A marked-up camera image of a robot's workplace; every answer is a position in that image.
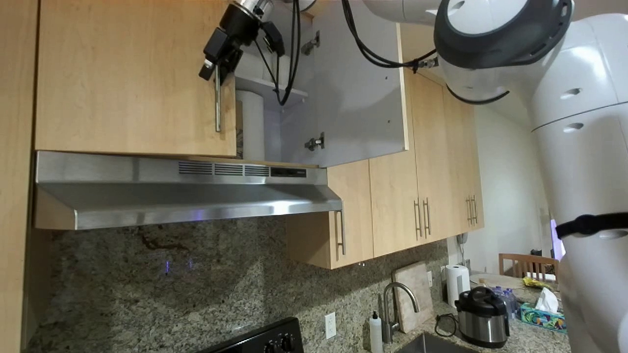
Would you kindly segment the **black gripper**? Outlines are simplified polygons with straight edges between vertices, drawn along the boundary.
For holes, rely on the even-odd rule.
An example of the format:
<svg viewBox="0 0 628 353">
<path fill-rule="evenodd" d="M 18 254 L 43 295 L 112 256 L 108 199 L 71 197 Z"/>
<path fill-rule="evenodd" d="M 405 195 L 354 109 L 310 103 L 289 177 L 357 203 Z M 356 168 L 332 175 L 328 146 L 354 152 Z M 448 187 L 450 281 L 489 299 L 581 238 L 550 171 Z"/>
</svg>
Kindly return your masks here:
<svg viewBox="0 0 628 353">
<path fill-rule="evenodd" d="M 202 50 L 204 64 L 199 77 L 224 83 L 236 71 L 242 48 L 257 38 L 267 11 L 265 3 L 230 3 Z"/>
</svg>

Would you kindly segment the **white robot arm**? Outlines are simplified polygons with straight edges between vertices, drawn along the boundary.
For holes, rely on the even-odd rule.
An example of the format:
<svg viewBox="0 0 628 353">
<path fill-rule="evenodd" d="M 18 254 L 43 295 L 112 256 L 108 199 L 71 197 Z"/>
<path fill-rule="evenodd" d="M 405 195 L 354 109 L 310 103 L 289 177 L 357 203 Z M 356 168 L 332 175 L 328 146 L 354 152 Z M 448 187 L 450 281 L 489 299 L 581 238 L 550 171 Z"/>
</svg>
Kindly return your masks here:
<svg viewBox="0 0 628 353">
<path fill-rule="evenodd" d="M 628 353 L 628 13 L 581 0 L 334 0 L 432 34 L 450 95 L 524 128 L 564 244 L 573 353 Z"/>
</svg>

